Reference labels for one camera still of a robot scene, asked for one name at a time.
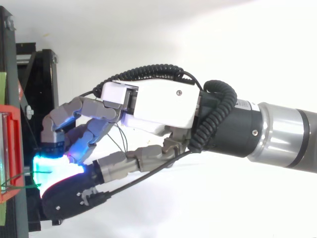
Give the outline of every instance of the blue light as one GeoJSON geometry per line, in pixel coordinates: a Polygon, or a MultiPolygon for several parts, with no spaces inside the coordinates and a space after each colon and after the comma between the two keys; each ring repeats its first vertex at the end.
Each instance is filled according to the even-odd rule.
{"type": "Polygon", "coordinates": [[[50,186],[68,177],[83,173],[84,168],[70,163],[66,155],[55,159],[36,155],[33,158],[33,172],[34,182],[41,184],[38,189],[42,197],[50,186]]]}

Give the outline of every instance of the white wall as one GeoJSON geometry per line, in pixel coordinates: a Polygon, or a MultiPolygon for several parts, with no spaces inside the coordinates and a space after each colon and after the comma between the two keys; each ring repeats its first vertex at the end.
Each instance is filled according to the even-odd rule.
{"type": "MultiPolygon", "coordinates": [[[[19,42],[59,55],[60,103],[113,74],[172,63],[241,99],[316,111],[313,0],[2,0],[19,42]]],[[[161,142],[125,128],[131,148],[161,142]]],[[[118,140],[118,132],[111,131],[118,140]]],[[[93,158],[117,150],[106,138],[93,158]]],[[[139,174],[103,186],[107,190],[139,174]]],[[[317,237],[317,175],[214,153],[34,237],[317,237]]]]}

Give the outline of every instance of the green wire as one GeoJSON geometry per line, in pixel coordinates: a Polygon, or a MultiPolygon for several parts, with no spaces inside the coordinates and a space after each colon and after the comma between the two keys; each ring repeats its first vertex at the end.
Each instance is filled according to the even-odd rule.
{"type": "Polygon", "coordinates": [[[4,183],[2,183],[0,185],[0,187],[6,187],[6,188],[10,188],[9,190],[15,190],[15,189],[23,189],[23,188],[37,188],[39,186],[41,186],[41,184],[33,184],[33,185],[26,185],[26,186],[12,186],[12,185],[6,185],[6,183],[10,182],[11,180],[17,178],[17,177],[20,177],[20,176],[23,176],[25,174],[34,174],[34,173],[39,173],[39,174],[50,174],[51,172],[41,172],[41,171],[33,171],[33,172],[23,172],[23,173],[20,173],[18,175],[15,175],[9,179],[7,179],[6,181],[4,181],[4,183]]]}

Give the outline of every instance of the black cable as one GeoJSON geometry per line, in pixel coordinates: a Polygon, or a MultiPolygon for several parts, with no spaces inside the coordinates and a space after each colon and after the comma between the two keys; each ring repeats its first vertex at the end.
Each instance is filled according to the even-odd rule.
{"type": "MultiPolygon", "coordinates": [[[[171,65],[171,64],[155,64],[148,65],[139,68],[134,68],[132,70],[128,70],[126,72],[116,74],[105,81],[98,84],[94,89],[93,93],[97,98],[101,97],[101,93],[103,90],[103,86],[107,82],[111,82],[114,80],[120,81],[138,81],[144,79],[168,79],[183,83],[195,84],[198,83],[197,79],[192,76],[190,73],[185,72],[182,68],[171,65]],[[182,78],[183,75],[189,76],[191,79],[182,78]]],[[[200,90],[202,90],[201,85],[198,83],[197,86],[200,90]]]]}
{"type": "Polygon", "coordinates": [[[86,97],[86,96],[93,94],[93,93],[94,93],[93,91],[89,91],[87,93],[83,93],[82,95],[79,95],[79,97],[86,97]]]}
{"type": "Polygon", "coordinates": [[[120,131],[120,135],[121,135],[121,139],[122,139],[124,151],[127,152],[127,151],[128,151],[128,140],[127,140],[127,137],[125,136],[123,130],[119,127],[118,123],[116,123],[116,127],[118,127],[118,129],[119,129],[119,131],[120,131]]]}
{"type": "Polygon", "coordinates": [[[117,142],[115,142],[115,140],[109,135],[109,134],[107,134],[108,136],[109,136],[109,138],[114,142],[114,144],[116,144],[117,146],[118,146],[118,148],[123,152],[123,150],[121,149],[121,147],[117,144],[117,142]]]}
{"type": "Polygon", "coordinates": [[[183,75],[187,75],[188,77],[190,77],[195,83],[196,83],[196,85],[198,86],[198,88],[200,89],[200,91],[203,91],[203,88],[202,88],[202,86],[200,85],[200,83],[198,82],[198,80],[197,80],[197,78],[195,78],[191,73],[189,73],[189,72],[186,72],[186,71],[180,71],[180,72],[177,72],[176,73],[176,77],[177,76],[183,76],[183,75]]]}
{"type": "Polygon", "coordinates": [[[120,193],[136,184],[138,184],[139,182],[142,182],[143,180],[146,180],[147,178],[151,177],[152,175],[155,175],[157,172],[161,171],[162,169],[166,168],[167,166],[175,163],[177,160],[185,157],[186,155],[189,155],[191,154],[192,152],[191,151],[187,151],[187,152],[184,152],[183,154],[180,154],[178,156],[176,156],[175,158],[173,159],[170,159],[169,161],[165,162],[164,164],[162,164],[161,166],[158,166],[156,169],[153,169],[152,171],[148,172],[146,175],[143,175],[142,177],[140,178],[137,178],[136,180],[130,182],[130,183],[127,183],[126,185],[124,186],[121,186],[113,191],[111,191],[109,193],[109,197],[117,194],[117,193],[120,193]]]}
{"type": "Polygon", "coordinates": [[[219,105],[204,119],[194,132],[188,149],[194,153],[201,153],[216,132],[218,126],[229,115],[237,102],[237,94],[228,84],[211,80],[204,84],[204,91],[221,93],[223,98],[219,105]]]}

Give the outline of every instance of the robotic finger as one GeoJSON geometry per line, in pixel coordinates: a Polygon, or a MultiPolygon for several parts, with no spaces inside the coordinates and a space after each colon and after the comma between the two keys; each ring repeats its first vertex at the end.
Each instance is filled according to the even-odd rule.
{"type": "Polygon", "coordinates": [[[89,98],[74,98],[70,103],[51,111],[43,119],[41,156],[59,158],[66,153],[71,162],[81,164],[120,117],[120,109],[105,107],[102,102],[89,98]],[[65,135],[63,127],[74,122],[81,115],[93,119],[65,135]]]}

